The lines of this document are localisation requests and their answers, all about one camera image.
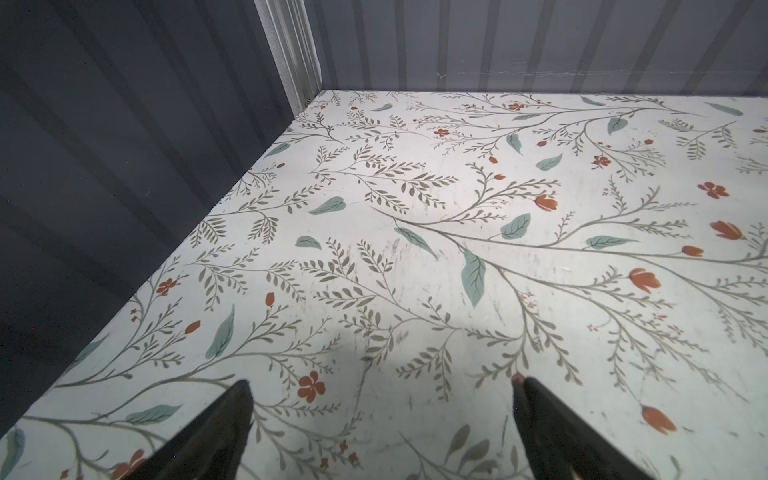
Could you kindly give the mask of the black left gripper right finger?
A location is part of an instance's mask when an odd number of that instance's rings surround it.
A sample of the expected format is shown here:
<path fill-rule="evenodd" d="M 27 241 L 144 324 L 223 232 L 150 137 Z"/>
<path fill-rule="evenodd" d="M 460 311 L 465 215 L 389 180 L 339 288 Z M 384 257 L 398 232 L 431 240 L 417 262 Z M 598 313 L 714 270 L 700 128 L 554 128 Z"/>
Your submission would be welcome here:
<path fill-rule="evenodd" d="M 513 417 L 536 479 L 648 479 L 533 377 L 514 376 Z"/>

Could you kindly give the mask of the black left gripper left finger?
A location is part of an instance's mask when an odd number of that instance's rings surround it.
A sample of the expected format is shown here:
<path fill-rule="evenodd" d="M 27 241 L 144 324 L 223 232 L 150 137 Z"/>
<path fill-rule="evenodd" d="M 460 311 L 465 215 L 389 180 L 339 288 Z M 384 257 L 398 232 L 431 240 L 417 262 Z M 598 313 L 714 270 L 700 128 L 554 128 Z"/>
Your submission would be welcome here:
<path fill-rule="evenodd" d="M 252 409 L 249 382 L 239 380 L 126 478 L 235 478 L 252 426 Z"/>

